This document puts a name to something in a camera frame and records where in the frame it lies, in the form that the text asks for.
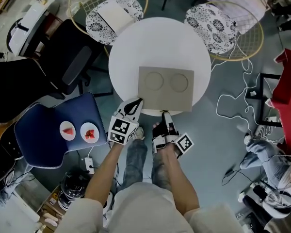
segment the cardboard sheet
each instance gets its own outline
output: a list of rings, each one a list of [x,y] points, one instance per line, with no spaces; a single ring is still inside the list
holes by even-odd
[[[143,109],[191,111],[194,90],[194,71],[139,67],[138,97],[144,100]]]

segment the black office chair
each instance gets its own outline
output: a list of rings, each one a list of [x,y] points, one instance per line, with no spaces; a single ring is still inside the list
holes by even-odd
[[[88,69],[109,73],[91,66],[103,51],[104,45],[78,30],[70,19],[65,20],[51,36],[43,40],[45,48],[39,63],[49,80],[64,94],[71,94],[79,86],[80,94],[90,83]],[[113,91],[94,94],[95,97],[112,95]]]
[[[64,99],[32,59],[0,62],[0,123],[5,123],[39,98]]]

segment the gray floor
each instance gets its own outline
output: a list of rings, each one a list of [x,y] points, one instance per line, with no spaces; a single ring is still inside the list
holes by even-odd
[[[185,12],[191,7],[193,0],[168,0],[165,11],[161,11],[163,0],[149,0],[149,8],[145,17],[170,17],[183,21]],[[281,74],[283,67],[273,62],[281,51],[282,46],[275,27],[275,19],[268,12],[261,21],[265,41],[262,50],[251,60],[254,65],[253,74],[247,77],[249,85],[252,85],[259,72]],[[291,49],[291,32],[281,33],[284,46]],[[95,63],[96,66],[107,68],[108,60],[102,55]],[[244,88],[242,80],[243,69],[240,62],[225,63],[218,66],[211,74],[211,80],[203,98],[193,107],[191,113],[181,113],[173,116],[174,123],[182,133],[187,132],[195,142],[195,147],[189,153],[181,157],[180,163],[184,173],[193,184],[197,191],[201,206],[210,206],[220,202],[227,202],[234,212],[243,208],[243,205],[237,202],[238,194],[249,184],[244,176],[238,174],[228,185],[221,186],[222,177],[231,167],[238,168],[240,161],[246,154],[243,144],[244,134],[247,132],[245,121],[237,118],[228,120],[218,117],[215,113],[217,100],[222,93],[238,95]],[[92,77],[89,91],[105,92],[111,87],[111,82],[105,74],[89,71]],[[270,81],[272,88],[276,83]],[[102,116],[105,129],[108,130],[109,121],[112,113],[116,110],[121,99],[115,94],[110,97],[97,98],[97,103]],[[41,101],[48,106],[52,106],[57,101],[45,97]],[[236,114],[247,117],[252,130],[255,129],[252,111],[245,115],[245,103],[243,97],[234,101],[229,98],[223,98],[220,102],[219,112],[228,116]],[[152,168],[151,129],[152,124],[158,120],[156,117],[141,115],[139,122],[145,129],[145,142],[149,147],[148,156],[144,168],[144,178],[148,178]],[[274,139],[283,135],[280,129]],[[99,165],[106,154],[108,146],[94,148],[91,157]],[[80,150],[81,156],[86,156],[89,149]],[[120,156],[119,160],[119,182],[122,182],[125,168],[126,150]],[[52,190],[61,180],[64,173],[72,166],[78,165],[78,155],[76,152],[70,152],[65,156],[63,166],[56,170],[35,169],[33,171],[37,179],[49,190]],[[258,177],[259,168],[245,170],[251,179]]]

